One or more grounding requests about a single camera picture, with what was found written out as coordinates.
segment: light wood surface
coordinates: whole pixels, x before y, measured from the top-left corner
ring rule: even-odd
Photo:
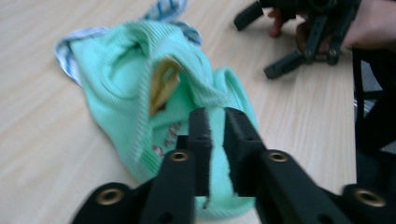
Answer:
[[[92,120],[82,88],[64,74],[55,43],[81,28],[136,20],[153,1],[0,3],[0,223],[68,223],[87,194],[136,182]],[[190,0],[181,20],[204,39],[213,68],[230,66],[243,82],[269,148],[288,151],[321,187],[355,182],[350,55],[339,64],[302,66],[268,80],[262,68],[295,47],[295,22],[277,39],[261,17],[244,32],[234,16],[251,1]],[[217,222],[259,223],[252,210]]]

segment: black object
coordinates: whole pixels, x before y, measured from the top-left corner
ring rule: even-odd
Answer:
[[[265,223],[394,223],[395,202],[376,189],[349,185],[342,195],[319,188],[291,155],[269,150],[242,111],[225,108],[224,149],[233,189],[255,197]],[[194,196],[209,196],[210,131],[204,109],[191,112],[189,135],[177,139],[158,175],[137,189],[97,189],[73,223],[193,223]]]
[[[312,23],[312,30],[305,49],[295,50],[285,58],[264,68],[268,78],[277,78],[294,70],[303,63],[327,62],[337,64],[340,46],[350,23],[354,20],[361,0],[259,0],[240,12],[233,23],[238,31],[244,30],[258,19],[263,7],[279,8],[282,20],[295,19],[298,12],[306,12]],[[323,36],[332,34],[332,42],[327,52],[319,53]]]
[[[364,91],[361,61],[370,64],[382,91]],[[357,180],[376,186],[396,200],[396,155],[381,150],[396,141],[396,54],[386,49],[353,49],[353,74],[357,100]],[[375,105],[364,116],[364,101]]]

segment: yellow label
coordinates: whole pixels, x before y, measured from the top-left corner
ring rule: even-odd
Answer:
[[[154,69],[151,79],[149,114],[153,116],[166,103],[177,88],[181,65],[171,57],[162,59]]]

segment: clothing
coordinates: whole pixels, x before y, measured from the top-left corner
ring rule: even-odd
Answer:
[[[197,198],[196,214],[200,218],[225,218],[252,208],[253,198],[233,196],[222,147],[224,107],[245,112],[257,127],[245,90],[230,68],[212,71],[206,56],[178,26],[157,21],[125,22],[103,35],[75,39],[70,49],[94,120],[138,181],[144,183],[157,174],[162,155],[175,149],[178,135],[188,134],[190,112],[206,107],[213,141],[212,197],[207,209],[202,208],[205,198]],[[150,114],[152,88],[161,91],[153,85],[159,66],[165,66],[166,74],[166,69],[171,69],[165,77],[174,84],[176,69],[178,83],[170,85],[164,107]]]
[[[158,0],[140,20],[161,21],[171,23],[179,27],[184,36],[197,46],[201,46],[201,35],[195,28],[189,26],[183,21],[177,21],[187,7],[187,0]],[[55,54],[59,65],[78,85],[81,86],[80,71],[78,69],[73,50],[70,49],[70,43],[75,40],[104,35],[108,27],[86,28],[72,32],[61,39],[55,46]]]

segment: blue striped cloth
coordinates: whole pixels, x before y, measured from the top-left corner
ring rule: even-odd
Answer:
[[[202,38],[199,32],[186,22],[176,21],[187,7],[187,0],[158,0],[140,20],[167,22],[177,26],[191,43],[201,46]],[[76,63],[70,43],[74,40],[103,35],[107,27],[96,27],[77,30],[62,38],[55,46],[55,55],[59,65],[66,74],[81,86],[80,71]]]

